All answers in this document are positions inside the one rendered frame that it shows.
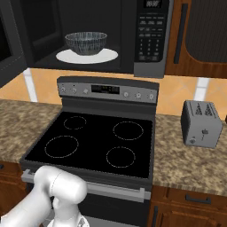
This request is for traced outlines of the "white microwave turntable plate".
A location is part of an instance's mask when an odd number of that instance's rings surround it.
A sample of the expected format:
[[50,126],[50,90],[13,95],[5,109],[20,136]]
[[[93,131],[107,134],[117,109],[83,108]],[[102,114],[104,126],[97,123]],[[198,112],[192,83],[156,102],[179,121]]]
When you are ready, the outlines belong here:
[[118,53],[110,49],[103,49],[100,53],[92,56],[80,56],[71,50],[61,51],[56,58],[70,64],[99,64],[118,58]]

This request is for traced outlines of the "brown wooden drawer front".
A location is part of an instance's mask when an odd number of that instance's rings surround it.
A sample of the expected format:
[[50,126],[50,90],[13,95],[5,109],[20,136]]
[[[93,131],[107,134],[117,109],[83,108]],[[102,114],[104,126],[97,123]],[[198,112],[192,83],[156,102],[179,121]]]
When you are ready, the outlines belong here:
[[27,184],[21,180],[22,170],[19,163],[0,160],[0,164],[4,165],[4,168],[0,169],[0,183],[16,185],[21,190],[27,188]]
[[[211,205],[187,201],[185,200],[186,193],[195,199],[204,200],[206,197],[209,197],[211,198]],[[182,205],[186,207],[214,209],[215,211],[227,213],[227,197],[214,194],[206,194],[203,192],[193,192],[154,185],[152,192],[152,201],[165,202],[168,204]]]

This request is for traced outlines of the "black microwave oven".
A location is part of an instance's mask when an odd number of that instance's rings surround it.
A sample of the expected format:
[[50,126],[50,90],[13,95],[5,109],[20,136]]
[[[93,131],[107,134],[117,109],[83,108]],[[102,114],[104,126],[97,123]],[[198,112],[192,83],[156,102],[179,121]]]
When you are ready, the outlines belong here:
[[[174,0],[11,0],[29,67],[164,76]],[[65,36],[107,34],[107,62],[74,63],[57,55],[69,48]]]

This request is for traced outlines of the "black and grey stove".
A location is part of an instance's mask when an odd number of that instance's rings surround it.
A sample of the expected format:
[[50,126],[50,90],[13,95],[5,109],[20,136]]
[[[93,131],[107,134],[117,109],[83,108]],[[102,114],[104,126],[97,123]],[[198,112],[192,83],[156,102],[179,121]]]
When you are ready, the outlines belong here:
[[[61,76],[62,108],[20,159],[23,172],[50,165],[86,182],[152,191],[159,86],[106,77]],[[143,203],[88,193],[90,227],[146,227]]]

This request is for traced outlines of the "black microwave door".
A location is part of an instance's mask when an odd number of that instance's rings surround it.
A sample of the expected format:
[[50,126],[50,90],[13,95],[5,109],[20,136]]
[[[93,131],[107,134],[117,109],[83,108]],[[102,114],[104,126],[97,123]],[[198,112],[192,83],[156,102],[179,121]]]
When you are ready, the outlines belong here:
[[0,88],[27,69],[11,0],[0,0]]

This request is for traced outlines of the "brown cupboard door dark panel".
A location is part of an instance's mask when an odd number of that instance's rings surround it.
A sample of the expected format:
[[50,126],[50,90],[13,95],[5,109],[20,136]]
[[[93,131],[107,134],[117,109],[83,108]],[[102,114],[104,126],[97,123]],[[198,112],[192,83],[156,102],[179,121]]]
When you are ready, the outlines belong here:
[[[174,64],[182,4],[188,11]],[[165,73],[227,79],[227,0],[174,0]]]

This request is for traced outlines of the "brown wooden cupboard door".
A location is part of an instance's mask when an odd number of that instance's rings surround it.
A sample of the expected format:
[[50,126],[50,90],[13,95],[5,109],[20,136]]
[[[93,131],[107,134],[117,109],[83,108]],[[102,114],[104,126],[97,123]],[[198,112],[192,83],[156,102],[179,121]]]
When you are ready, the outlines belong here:
[[26,196],[26,183],[0,182],[0,215],[8,213]]
[[227,227],[227,213],[152,201],[147,227],[152,227],[154,206],[158,206],[156,227]]

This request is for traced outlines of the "grey toaster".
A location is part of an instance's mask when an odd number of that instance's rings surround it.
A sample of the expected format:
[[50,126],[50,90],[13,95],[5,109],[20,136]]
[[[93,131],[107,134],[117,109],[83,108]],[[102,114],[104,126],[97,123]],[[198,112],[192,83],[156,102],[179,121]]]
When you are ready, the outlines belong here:
[[181,129],[185,145],[215,148],[223,124],[212,102],[185,100]]

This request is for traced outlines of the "dark patterned glass bowl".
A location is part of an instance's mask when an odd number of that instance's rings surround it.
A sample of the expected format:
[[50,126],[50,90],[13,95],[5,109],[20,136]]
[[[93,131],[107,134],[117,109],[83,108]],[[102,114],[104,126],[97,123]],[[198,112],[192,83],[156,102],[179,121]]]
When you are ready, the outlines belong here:
[[80,56],[99,54],[106,46],[107,34],[101,32],[76,32],[65,36],[69,49]]

